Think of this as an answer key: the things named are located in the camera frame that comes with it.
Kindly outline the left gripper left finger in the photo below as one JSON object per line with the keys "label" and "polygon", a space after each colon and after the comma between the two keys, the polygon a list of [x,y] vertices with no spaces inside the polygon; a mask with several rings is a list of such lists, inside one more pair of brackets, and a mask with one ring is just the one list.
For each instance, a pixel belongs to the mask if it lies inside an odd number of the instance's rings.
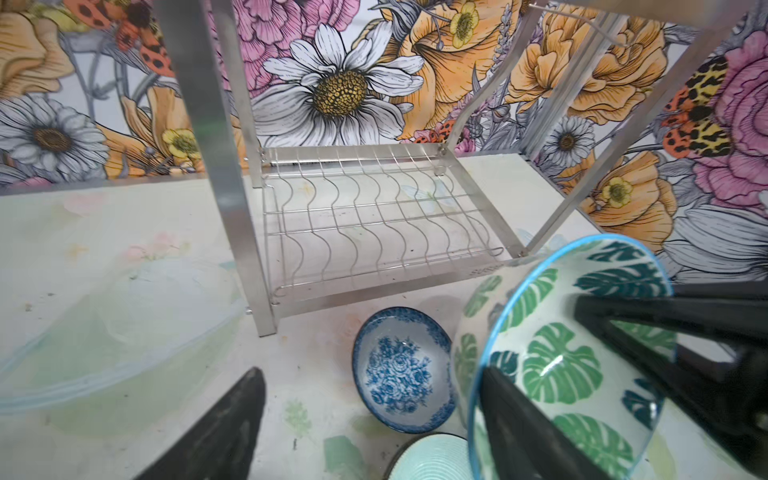
{"label": "left gripper left finger", "polygon": [[140,479],[246,479],[266,402],[260,369],[249,369]]}

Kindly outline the green leaf pattern bowl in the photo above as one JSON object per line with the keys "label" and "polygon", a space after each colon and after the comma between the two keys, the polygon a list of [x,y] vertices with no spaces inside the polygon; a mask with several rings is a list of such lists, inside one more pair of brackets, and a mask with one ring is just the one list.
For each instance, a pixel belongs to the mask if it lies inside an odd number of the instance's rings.
{"label": "green leaf pattern bowl", "polygon": [[580,295],[668,297],[672,285],[640,242],[579,239],[485,276],[463,308],[451,378],[468,432],[470,468],[497,472],[480,400],[482,369],[498,368],[613,479],[627,479],[651,441],[663,395],[574,316]]}

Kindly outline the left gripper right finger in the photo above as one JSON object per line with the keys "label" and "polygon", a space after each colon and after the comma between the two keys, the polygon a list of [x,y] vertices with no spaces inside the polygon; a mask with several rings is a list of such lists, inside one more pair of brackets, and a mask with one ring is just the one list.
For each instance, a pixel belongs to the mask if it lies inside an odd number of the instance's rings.
{"label": "left gripper right finger", "polygon": [[479,398],[501,479],[608,477],[498,368],[482,370]]}

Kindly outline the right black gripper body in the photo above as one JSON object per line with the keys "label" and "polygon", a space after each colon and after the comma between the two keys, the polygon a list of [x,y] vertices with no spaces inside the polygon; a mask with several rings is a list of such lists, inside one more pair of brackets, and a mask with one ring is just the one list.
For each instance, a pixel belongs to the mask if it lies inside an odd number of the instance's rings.
{"label": "right black gripper body", "polygon": [[[671,399],[742,468],[767,471],[767,284],[689,284],[670,297],[579,295],[575,319]],[[679,343],[670,355],[628,333],[658,328],[725,344],[732,360],[715,361]]]}

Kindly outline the blue floral bowl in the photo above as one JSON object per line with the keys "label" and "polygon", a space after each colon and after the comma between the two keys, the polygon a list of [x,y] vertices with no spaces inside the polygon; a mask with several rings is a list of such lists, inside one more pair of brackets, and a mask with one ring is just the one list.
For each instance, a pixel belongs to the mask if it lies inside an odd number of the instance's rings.
{"label": "blue floral bowl", "polygon": [[352,373],[362,402],[389,428],[431,432],[456,407],[450,375],[451,340],[425,313],[404,306],[373,314],[352,350]]}

